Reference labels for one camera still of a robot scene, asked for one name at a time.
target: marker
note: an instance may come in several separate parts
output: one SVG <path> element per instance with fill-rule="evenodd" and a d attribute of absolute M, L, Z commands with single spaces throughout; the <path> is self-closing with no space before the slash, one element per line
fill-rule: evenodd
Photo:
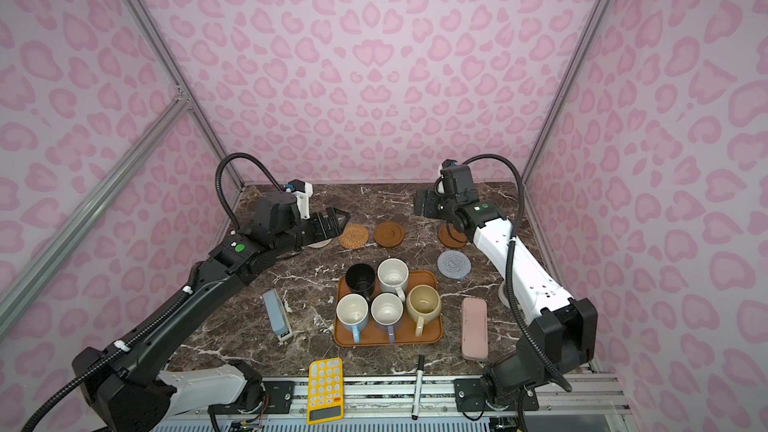
<path fill-rule="evenodd" d="M 422 378 L 424 377 L 424 356 L 418 356 L 418 365 L 416 366 L 416 391 L 413 393 L 413 409 L 411 409 L 411 418 L 418 420 L 418 401 L 422 398 Z"/>

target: yellow mug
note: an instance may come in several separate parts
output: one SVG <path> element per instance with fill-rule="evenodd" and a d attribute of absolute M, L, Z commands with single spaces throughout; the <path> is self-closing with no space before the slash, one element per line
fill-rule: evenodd
<path fill-rule="evenodd" d="M 422 336 L 425 325 L 440 316 L 441 307 L 440 294 L 433 287 L 421 284 L 411 289 L 406 298 L 406 309 L 416 322 L 417 337 Z"/>

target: marble tabletop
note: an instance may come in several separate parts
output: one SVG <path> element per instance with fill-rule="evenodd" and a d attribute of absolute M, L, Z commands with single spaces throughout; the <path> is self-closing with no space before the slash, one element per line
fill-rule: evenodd
<path fill-rule="evenodd" d="M 218 367 L 228 360 L 248 362 L 265 377 L 302 376 L 309 363 L 321 358 L 341 357 L 346 375 L 408 374 L 419 354 L 426 357 L 427 374 L 476 374 L 482 362 L 465 360 L 461 350 L 461 306 L 465 297 L 488 303 L 488 360 L 512 352 L 520 331 L 512 312 L 498 300 L 502 276 L 490 261 L 467 245 L 462 249 L 472 262 L 472 272 L 461 280 L 447 278 L 437 269 L 444 247 L 437 237 L 443 222 L 417 217 L 412 212 L 413 193 L 423 184 L 318 185 L 310 200 L 312 210 L 338 207 L 352 214 L 350 223 L 366 226 L 368 243 L 347 250 L 334 239 L 320 249 L 307 248 L 298 257 L 279 262 L 248 288 L 232 297 L 179 347 L 171 358 L 170 370 Z M 241 221 L 254 210 L 266 186 L 249 186 L 237 209 Z M 500 205 L 513 216 L 517 210 L 513 183 L 478 184 L 480 197 Z M 398 222 L 405 239 L 395 248 L 382 248 L 373 240 L 374 227 L 384 221 Z M 541 262 L 538 246 L 528 220 L 519 236 Z M 353 264 L 364 262 L 374 268 L 389 257 L 403 260 L 411 270 L 424 269 L 437 277 L 442 297 L 443 336 L 434 344 L 381 347 L 340 347 L 333 340 L 336 290 L 339 279 Z M 266 314 L 262 294 L 274 288 L 282 300 L 294 336 L 280 344 Z"/>

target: pink case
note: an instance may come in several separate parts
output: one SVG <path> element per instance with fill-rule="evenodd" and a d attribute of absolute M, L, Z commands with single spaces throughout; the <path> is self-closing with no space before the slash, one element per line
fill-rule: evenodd
<path fill-rule="evenodd" d="M 466 297 L 462 302 L 462 356 L 488 358 L 488 304 L 481 298 Z"/>

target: orange serving tray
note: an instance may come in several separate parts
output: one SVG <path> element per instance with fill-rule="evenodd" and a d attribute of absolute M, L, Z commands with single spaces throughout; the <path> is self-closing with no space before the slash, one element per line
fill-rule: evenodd
<path fill-rule="evenodd" d="M 350 293 L 350 288 L 346 285 L 345 276 L 339 280 L 339 291 L 336 293 L 336 303 L 345 295 Z M 427 284 L 437 289 L 437 279 L 435 275 L 429 271 L 410 271 L 408 276 L 408 290 L 406 294 L 410 292 L 412 288 L 420 284 Z M 379 287 L 379 279 L 376 280 L 376 288 L 373 290 L 373 296 L 377 296 L 381 293 Z M 339 322 L 339 318 L 336 318 L 336 322 L 333 326 L 333 338 L 336 343 L 342 347 L 358 347 L 367 345 L 398 345 L 398 344 L 434 344 L 442 337 L 442 316 L 436 321 L 431 322 L 424 326 L 424 331 L 421 337 L 415 335 L 416 323 L 408 315 L 408 311 L 403 307 L 403 316 L 400 321 L 400 325 L 395 329 L 395 343 L 389 343 L 389 336 L 387 333 L 376 326 L 376 321 L 373 318 L 368 317 L 368 325 L 362 331 L 360 331 L 360 343 L 355 344 L 355 339 L 352 337 L 352 332 L 344 328 Z"/>

